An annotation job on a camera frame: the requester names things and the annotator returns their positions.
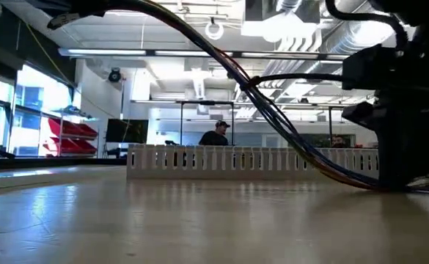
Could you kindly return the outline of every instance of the ceiling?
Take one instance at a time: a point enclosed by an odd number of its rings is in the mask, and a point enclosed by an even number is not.
[[[329,16],[323,0],[303,0],[301,2],[306,7],[318,4],[319,23],[304,23],[303,19],[294,13],[290,13],[288,16],[283,15],[284,17],[278,15],[263,22],[246,21],[244,0],[157,0],[156,2],[180,15],[185,13],[182,15],[185,21],[204,36],[206,36],[205,27],[210,23],[210,16],[215,16],[215,23],[224,25],[224,33],[218,40],[206,37],[218,48],[229,51],[320,51],[331,53],[336,50],[327,49],[328,44],[333,44],[333,37],[340,34],[340,26],[347,26],[348,31],[355,33],[353,32],[355,25],[341,24],[340,21]],[[108,12],[103,18],[83,18],[52,32],[46,29],[46,24],[51,18],[25,1],[4,1],[3,5],[62,48],[197,49],[181,33],[155,18],[137,12]],[[359,11],[362,6],[362,0],[341,0],[338,5],[341,10],[346,12]],[[367,45],[381,42],[388,37],[389,35],[375,37]],[[136,67],[132,67],[128,62],[144,61],[156,80],[150,86],[153,100],[179,100],[183,97],[184,99],[194,99],[196,97],[195,84],[187,72],[191,68],[201,65],[200,68],[208,73],[207,78],[204,79],[205,99],[248,101],[237,92],[235,82],[227,78],[227,73],[213,59],[193,62],[193,60],[183,57],[96,56],[86,60],[88,65],[96,65],[107,71],[111,67],[121,67],[122,70],[131,73]],[[316,63],[314,65],[313,62],[266,59],[237,59],[237,61],[251,76],[307,72],[313,67],[318,70],[327,70],[328,73],[340,70],[340,65],[337,64]],[[264,84],[262,92],[279,103],[297,102],[301,98],[306,98],[310,103],[348,104],[372,98],[372,91],[342,91],[340,84],[307,83],[305,80]],[[291,107],[283,108],[286,112],[289,111],[290,114],[293,114]],[[241,112],[248,112],[250,117],[247,116],[247,118],[257,116],[254,109],[246,110],[249,108],[244,107]]]

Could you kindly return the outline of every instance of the black cable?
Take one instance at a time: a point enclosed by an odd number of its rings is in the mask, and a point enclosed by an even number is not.
[[[330,15],[343,21],[377,21],[385,23],[393,28],[397,38],[397,49],[402,50],[408,43],[408,35],[399,20],[392,16],[372,13],[345,13],[337,9],[335,0],[325,0],[326,9]]]

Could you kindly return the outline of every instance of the metal frame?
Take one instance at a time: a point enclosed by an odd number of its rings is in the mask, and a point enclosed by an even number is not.
[[[180,104],[180,145],[183,144],[183,106],[185,104],[199,104],[202,106],[216,106],[216,105],[224,105],[230,106],[232,108],[232,125],[230,126],[232,129],[232,137],[230,144],[234,145],[234,133],[235,133],[235,122],[234,122],[234,102],[229,101],[214,101],[214,100],[180,100],[176,101],[176,103]]]

